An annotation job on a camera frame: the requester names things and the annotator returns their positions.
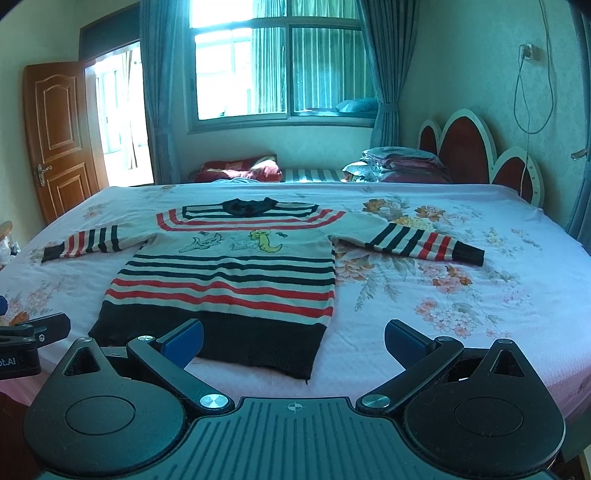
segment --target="door handle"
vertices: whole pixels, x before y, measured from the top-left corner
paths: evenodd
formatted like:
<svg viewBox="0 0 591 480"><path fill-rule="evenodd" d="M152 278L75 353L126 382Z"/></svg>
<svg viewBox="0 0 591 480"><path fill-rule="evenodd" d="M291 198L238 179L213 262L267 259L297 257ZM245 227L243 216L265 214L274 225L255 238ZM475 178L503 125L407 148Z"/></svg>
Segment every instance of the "door handle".
<svg viewBox="0 0 591 480"><path fill-rule="evenodd" d="M47 168L43 168L40 163L37 164L37 177L39 178L39 185L45 186L45 172L53 170L53 166L49 165Z"/></svg>
<svg viewBox="0 0 591 480"><path fill-rule="evenodd" d="M586 157L588 154L588 150L586 148L579 150L578 152L573 153L570 158L572 158L573 160L578 160L580 158Z"/></svg>

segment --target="floral bedsheet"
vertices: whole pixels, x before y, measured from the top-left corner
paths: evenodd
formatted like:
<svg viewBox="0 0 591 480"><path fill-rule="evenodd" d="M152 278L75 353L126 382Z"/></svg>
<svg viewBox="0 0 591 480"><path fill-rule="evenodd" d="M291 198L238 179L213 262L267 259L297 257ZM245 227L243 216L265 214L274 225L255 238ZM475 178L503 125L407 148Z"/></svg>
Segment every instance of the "floral bedsheet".
<svg viewBox="0 0 591 480"><path fill-rule="evenodd" d="M82 229L181 205L232 198L318 203L451 235L485 250L483 267L396 257L342 241L336 250L335 314L308 384L265 369L196 358L187 370L238 400L241 396L348 396L397 375L384 348L392 318L433 337L489 347L513 338L563 413L591 393L591 258L541 210L510 189L490 185L191 184L108 188L48 226L0 272L9 301L0 325L65 312L72 332L40 349L43 375L0 383L30 403L71 342L94 324L111 279L137 247L41 264L43 247Z"/></svg>

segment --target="wooden door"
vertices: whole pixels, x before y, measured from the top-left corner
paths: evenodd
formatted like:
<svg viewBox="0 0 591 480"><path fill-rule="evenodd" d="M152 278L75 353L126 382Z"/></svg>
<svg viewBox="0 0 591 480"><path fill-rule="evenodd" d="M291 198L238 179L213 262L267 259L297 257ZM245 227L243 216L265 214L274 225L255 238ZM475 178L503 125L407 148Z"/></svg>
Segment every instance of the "wooden door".
<svg viewBox="0 0 591 480"><path fill-rule="evenodd" d="M93 78L84 62L25 67L29 158L47 223L108 186L100 137L91 141L99 135Z"/></svg>

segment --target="yellow dinosaur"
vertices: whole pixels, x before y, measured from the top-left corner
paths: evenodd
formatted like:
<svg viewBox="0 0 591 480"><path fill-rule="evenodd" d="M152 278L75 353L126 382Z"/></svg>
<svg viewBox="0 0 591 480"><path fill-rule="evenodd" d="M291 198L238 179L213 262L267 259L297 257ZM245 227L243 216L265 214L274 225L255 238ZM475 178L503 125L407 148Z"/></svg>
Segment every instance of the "yellow dinosaur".
<svg viewBox="0 0 591 480"><path fill-rule="evenodd" d="M269 241L269 235L271 234L268 230L253 230L251 232L251 240L258 240L259 249L268 254L274 254L281 250L283 244L279 244L276 247L272 247Z"/></svg>

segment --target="window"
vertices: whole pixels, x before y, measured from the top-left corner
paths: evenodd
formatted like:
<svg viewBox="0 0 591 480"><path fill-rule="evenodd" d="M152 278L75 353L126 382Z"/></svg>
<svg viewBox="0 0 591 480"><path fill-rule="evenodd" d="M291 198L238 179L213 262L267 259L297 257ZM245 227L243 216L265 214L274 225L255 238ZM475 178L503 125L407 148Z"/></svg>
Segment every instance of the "window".
<svg viewBox="0 0 591 480"><path fill-rule="evenodd" d="M373 125L355 0L189 0L192 129L284 121Z"/></svg>

